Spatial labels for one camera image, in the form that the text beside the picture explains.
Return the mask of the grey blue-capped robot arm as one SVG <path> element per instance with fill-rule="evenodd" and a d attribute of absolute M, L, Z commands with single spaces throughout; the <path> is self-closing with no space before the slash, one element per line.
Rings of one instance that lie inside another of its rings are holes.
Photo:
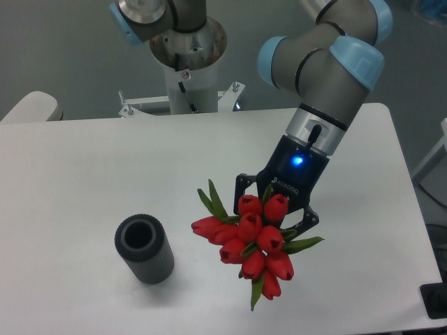
<path fill-rule="evenodd" d="M 204 1 L 114 1 L 109 9 L 127 41 L 149 43 L 164 66 L 173 114 L 222 108 L 214 67 L 227 37 Z M 385 1 L 326 1 L 315 22 L 297 38 L 267 40 L 258 53 L 259 75 L 301 102 L 265 168 L 238 175 L 235 184 L 236 198 L 255 185 L 259 195 L 286 196 L 290 212 L 302 210 L 302 220 L 288 228 L 292 237 L 319 222 L 311 192 L 383 70 L 376 46 L 393 16 Z"/>

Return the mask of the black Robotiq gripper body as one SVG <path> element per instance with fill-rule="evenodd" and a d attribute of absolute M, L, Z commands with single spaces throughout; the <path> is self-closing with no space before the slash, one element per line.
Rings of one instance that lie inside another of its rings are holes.
<path fill-rule="evenodd" d="M 256 175 L 260 196 L 268 186 L 273 193 L 288 198 L 293 213 L 310 203 L 310 195 L 330 159 L 287 136 L 282 136 L 267 165 Z"/>

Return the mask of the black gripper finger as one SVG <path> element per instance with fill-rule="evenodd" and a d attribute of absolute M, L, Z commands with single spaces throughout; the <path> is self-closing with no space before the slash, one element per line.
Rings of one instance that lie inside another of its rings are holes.
<path fill-rule="evenodd" d="M 303 210 L 303 218 L 300 222 L 289 228 L 281 228 L 280 231 L 283 232 L 292 230 L 297 233 L 297 236 L 300 236 L 306 231 L 313 228 L 315 225 L 318 225 L 320 220 L 318 214 L 312 209 L 312 207 L 310 205 L 307 205 L 303 208 Z"/>
<path fill-rule="evenodd" d="M 248 175 L 245 173 L 241 173 L 238 176 L 236 176 L 235 179 L 235 195 L 234 195 L 234 202 L 233 202 L 233 213 L 235 215 L 239 214 L 239 200 L 240 198 L 245 194 L 245 191 L 250 187 L 252 184 L 256 183 L 256 175 Z"/>

